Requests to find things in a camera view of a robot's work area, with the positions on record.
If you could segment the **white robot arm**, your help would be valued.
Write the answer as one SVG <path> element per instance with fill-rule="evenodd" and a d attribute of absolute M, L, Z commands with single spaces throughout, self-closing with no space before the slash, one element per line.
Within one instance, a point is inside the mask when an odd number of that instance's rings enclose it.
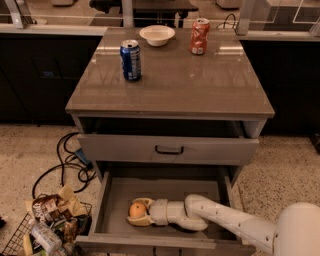
<path fill-rule="evenodd" d="M 133 226 L 176 224 L 190 231 L 213 222 L 271 256 L 320 256 L 320 207 L 311 203 L 289 205 L 272 223 L 198 194 L 182 201 L 137 198 L 127 220 Z"/>

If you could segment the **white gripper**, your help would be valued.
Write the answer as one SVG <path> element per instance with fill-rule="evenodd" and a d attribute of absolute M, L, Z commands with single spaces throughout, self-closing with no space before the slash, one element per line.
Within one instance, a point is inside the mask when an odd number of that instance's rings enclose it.
<path fill-rule="evenodd" d="M 127 217 L 127 221 L 133 225 L 138 227 L 146 227 L 151 224 L 156 224 L 158 226 L 168 225 L 169 222 L 167 220 L 167 199 L 158 199 L 153 200 L 151 198 L 136 198 L 133 200 L 133 203 L 142 203 L 147 210 L 149 210 L 149 215 L 144 215 L 142 217 Z"/>

